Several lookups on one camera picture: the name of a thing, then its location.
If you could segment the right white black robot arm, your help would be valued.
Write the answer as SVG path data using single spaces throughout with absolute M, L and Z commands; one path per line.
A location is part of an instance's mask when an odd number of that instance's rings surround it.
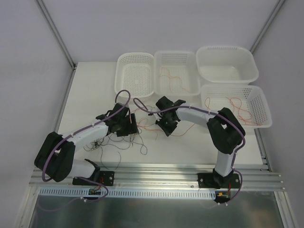
M 210 188 L 225 188 L 232 178 L 235 152 L 245 143 L 245 130 L 232 111 L 222 108 L 218 112 L 203 110 L 187 105 L 184 100 L 173 102 L 163 96 L 156 102 L 159 118 L 156 124 L 170 136 L 180 121 L 188 121 L 208 129 L 212 142 L 218 150 L 217 161 L 212 175 L 203 178 Z

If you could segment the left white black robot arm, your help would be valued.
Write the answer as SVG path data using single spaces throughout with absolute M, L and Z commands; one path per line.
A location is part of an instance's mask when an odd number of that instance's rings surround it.
M 89 159 L 75 159 L 75 153 L 110 134 L 124 137 L 137 133 L 135 114 L 129 107 L 116 103 L 113 110 L 97 116 L 87 127 L 73 133 L 49 133 L 34 160 L 34 165 L 43 171 L 44 176 L 49 177 L 44 179 L 45 182 L 61 182 L 67 177 L 73 177 L 95 185 L 100 181 L 100 167 Z

